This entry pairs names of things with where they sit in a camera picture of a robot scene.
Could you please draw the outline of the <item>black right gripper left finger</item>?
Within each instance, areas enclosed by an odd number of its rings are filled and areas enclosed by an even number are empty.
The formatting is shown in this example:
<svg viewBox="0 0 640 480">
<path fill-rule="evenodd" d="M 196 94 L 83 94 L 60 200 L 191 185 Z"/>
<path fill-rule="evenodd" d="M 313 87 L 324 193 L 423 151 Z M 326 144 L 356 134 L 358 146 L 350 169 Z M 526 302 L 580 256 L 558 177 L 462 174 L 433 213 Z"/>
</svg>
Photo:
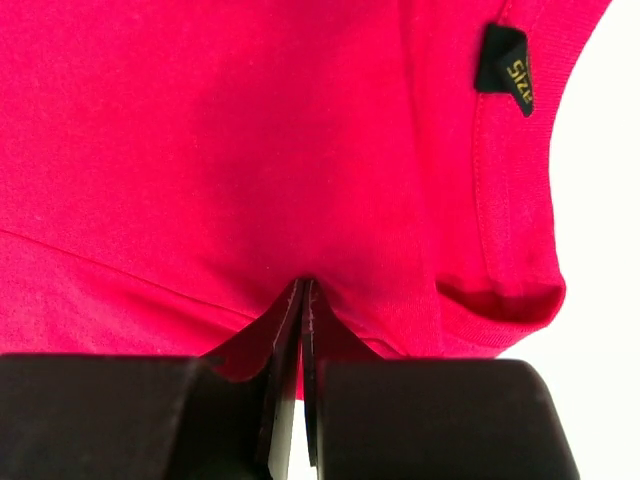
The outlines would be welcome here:
<svg viewBox="0 0 640 480">
<path fill-rule="evenodd" d="M 5 479 L 283 479 L 305 284 L 201 357 L 5 354 Z"/>
</svg>

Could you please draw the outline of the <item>red t shirt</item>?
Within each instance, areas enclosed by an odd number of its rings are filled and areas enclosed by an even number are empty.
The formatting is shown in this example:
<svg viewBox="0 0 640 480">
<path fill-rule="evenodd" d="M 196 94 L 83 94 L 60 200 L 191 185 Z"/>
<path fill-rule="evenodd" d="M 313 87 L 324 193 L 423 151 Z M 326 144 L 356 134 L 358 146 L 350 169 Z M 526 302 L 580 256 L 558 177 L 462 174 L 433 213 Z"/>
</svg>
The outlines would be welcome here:
<svg viewBox="0 0 640 480">
<path fill-rule="evenodd" d="M 388 358 L 565 296 L 549 144 L 603 1 L 5 1 L 1 348 L 200 355 L 312 277 Z M 528 37 L 534 111 L 474 88 Z"/>
</svg>

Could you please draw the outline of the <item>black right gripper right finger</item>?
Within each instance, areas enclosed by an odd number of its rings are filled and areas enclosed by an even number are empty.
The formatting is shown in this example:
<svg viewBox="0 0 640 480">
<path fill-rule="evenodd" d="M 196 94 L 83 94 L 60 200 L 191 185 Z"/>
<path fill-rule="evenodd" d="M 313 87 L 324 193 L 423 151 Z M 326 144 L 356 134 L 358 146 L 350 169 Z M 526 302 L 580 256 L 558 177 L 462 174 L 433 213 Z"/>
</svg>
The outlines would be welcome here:
<svg viewBox="0 0 640 480">
<path fill-rule="evenodd" d="M 321 479 L 575 479 L 539 373 L 519 360 L 386 360 L 320 285 L 301 304 L 309 460 Z"/>
</svg>

